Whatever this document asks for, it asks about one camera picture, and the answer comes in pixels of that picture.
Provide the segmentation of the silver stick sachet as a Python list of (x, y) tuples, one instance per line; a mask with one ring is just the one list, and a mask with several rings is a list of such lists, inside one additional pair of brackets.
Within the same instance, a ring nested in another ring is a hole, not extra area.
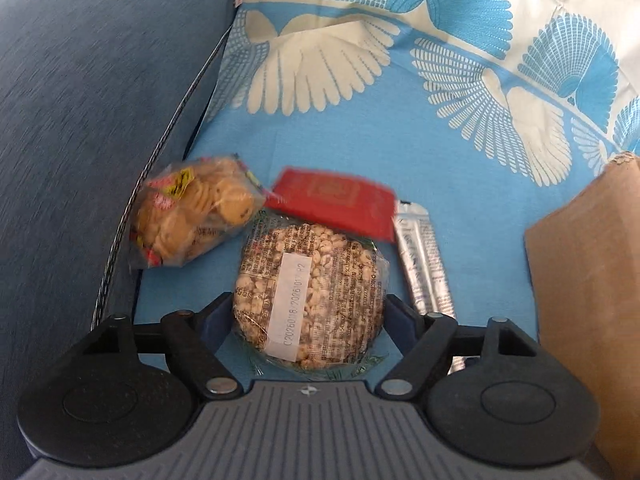
[(399, 262), (409, 292), (409, 313), (414, 318), (446, 316), (457, 321), (434, 226), (427, 209), (398, 200), (393, 225)]

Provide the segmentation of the blue fan-pattern sofa cover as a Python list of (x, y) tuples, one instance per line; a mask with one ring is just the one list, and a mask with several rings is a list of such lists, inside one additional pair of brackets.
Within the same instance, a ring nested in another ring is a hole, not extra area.
[(382, 182), (464, 324), (537, 330), (525, 230), (639, 136), (639, 0), (244, 0), (191, 154)]

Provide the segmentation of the small red snack packet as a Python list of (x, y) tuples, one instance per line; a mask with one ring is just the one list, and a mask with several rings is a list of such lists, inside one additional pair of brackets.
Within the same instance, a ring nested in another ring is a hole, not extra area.
[(286, 167), (265, 206), (289, 217), (371, 240), (391, 243), (395, 239), (395, 192), (352, 174)]

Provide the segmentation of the bag of small cookies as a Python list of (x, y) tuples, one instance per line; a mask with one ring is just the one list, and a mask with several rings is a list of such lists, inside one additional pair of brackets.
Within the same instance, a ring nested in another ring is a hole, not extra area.
[(235, 154), (170, 165), (132, 206), (130, 266), (184, 266), (244, 230), (271, 196)]

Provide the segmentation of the round puffed grain cake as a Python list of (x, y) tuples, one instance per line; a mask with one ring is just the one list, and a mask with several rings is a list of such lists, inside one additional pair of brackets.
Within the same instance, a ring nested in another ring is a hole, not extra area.
[(370, 240), (263, 211), (242, 249), (236, 328), (287, 367), (324, 373), (355, 364), (382, 328), (389, 273)]

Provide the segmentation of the brown cardboard box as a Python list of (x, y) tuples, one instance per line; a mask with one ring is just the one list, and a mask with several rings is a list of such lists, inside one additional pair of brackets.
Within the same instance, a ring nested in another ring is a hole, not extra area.
[(596, 445), (615, 478), (638, 478), (638, 156), (615, 156), (525, 247), (540, 343), (597, 398)]

